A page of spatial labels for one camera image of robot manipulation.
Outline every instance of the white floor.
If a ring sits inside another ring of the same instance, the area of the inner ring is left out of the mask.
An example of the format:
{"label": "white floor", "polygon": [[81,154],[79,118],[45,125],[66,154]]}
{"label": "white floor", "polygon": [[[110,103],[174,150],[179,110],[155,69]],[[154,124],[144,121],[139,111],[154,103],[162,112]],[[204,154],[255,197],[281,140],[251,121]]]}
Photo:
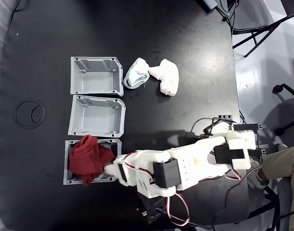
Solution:
{"label": "white floor", "polygon": [[[274,20],[285,17],[280,0],[265,0]],[[233,44],[249,35],[233,36]],[[251,40],[234,50],[235,71],[240,110],[247,122],[264,123],[268,129],[260,132],[260,144],[267,144],[268,153],[275,151],[276,143],[294,146],[294,127],[280,138],[274,129],[294,120],[294,98],[287,91],[272,94],[277,84],[286,83],[294,88],[294,18],[282,23],[252,54],[243,56],[252,49]],[[268,201],[263,192],[250,188],[251,210]],[[272,211],[238,225],[215,226],[216,231],[263,231],[272,221]]]}

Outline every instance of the red cloth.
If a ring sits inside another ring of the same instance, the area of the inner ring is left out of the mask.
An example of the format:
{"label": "red cloth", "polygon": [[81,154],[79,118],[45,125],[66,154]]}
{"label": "red cloth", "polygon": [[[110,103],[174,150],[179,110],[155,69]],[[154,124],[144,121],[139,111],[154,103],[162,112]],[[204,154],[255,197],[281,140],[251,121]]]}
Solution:
{"label": "red cloth", "polygon": [[89,185],[94,178],[103,173],[106,164],[115,159],[113,152],[98,144],[98,139],[91,135],[84,136],[73,148],[69,156],[69,170],[79,175],[84,185]]}

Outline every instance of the chair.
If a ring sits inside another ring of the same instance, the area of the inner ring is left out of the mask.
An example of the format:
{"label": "chair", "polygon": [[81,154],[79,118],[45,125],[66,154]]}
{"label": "chair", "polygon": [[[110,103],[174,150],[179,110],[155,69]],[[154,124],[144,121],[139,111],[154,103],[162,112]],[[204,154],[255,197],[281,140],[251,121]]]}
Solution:
{"label": "chair", "polygon": [[247,219],[258,216],[274,208],[274,216],[272,221],[272,227],[267,231],[288,231],[289,218],[294,215],[294,211],[290,212],[292,202],[292,189],[290,184],[290,178],[283,178],[280,180],[277,186],[276,194],[270,187],[266,187],[265,191],[268,193],[265,197],[270,202],[259,209],[251,212]]}
{"label": "chair", "polygon": [[[294,96],[294,89],[292,89],[291,87],[289,87],[287,84],[283,83],[281,85],[276,85],[274,88],[273,88],[273,91],[272,93],[273,94],[277,94],[277,93],[280,93],[282,92],[283,89],[286,89],[287,91],[289,91],[293,96]],[[282,127],[282,128],[278,128],[274,131],[275,135],[277,136],[281,136],[285,133],[285,130],[287,130],[288,128],[291,128],[292,126],[294,126],[294,121],[292,121],[290,124]]]}
{"label": "chair", "polygon": [[[266,40],[267,37],[269,37],[282,22],[294,17],[294,0],[281,0],[281,3],[287,16],[276,22],[273,21],[273,18],[263,0],[240,0],[240,2],[237,3],[234,16],[232,16],[234,7],[231,7],[231,20],[235,20],[232,34],[252,34],[234,45],[233,48],[236,48],[253,39],[255,46],[244,56],[247,57],[258,46],[260,46],[260,44],[263,43],[263,41]],[[257,42],[256,36],[266,31],[267,34],[259,42]]]}

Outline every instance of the crumpled white fabric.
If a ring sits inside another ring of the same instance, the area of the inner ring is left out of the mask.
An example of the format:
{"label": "crumpled white fabric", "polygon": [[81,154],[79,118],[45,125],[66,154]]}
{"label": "crumpled white fabric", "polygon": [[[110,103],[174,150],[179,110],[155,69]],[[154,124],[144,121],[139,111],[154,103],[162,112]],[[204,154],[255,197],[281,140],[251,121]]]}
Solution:
{"label": "crumpled white fabric", "polygon": [[179,86],[179,71],[177,66],[163,59],[159,66],[149,68],[150,75],[154,76],[161,82],[161,92],[165,95],[175,95]]}
{"label": "crumpled white fabric", "polygon": [[129,68],[123,80],[123,85],[129,89],[136,89],[149,79],[150,75],[148,69],[149,65],[146,61],[142,58],[138,58]]}

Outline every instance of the chair wheel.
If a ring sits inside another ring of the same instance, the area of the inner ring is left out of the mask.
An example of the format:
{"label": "chair wheel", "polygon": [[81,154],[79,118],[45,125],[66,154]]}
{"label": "chair wheel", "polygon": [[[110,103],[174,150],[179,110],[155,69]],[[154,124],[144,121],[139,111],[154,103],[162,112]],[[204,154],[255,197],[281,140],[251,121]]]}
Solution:
{"label": "chair wheel", "polygon": [[282,92],[283,87],[281,85],[276,85],[275,87],[273,87],[272,93],[276,94],[276,93],[280,93]]}
{"label": "chair wheel", "polygon": [[274,133],[275,133],[275,135],[277,135],[277,136],[281,136],[281,135],[283,135],[283,134],[285,133],[285,130],[282,129],[282,128],[278,128],[278,129],[276,129],[276,130],[274,131]]}

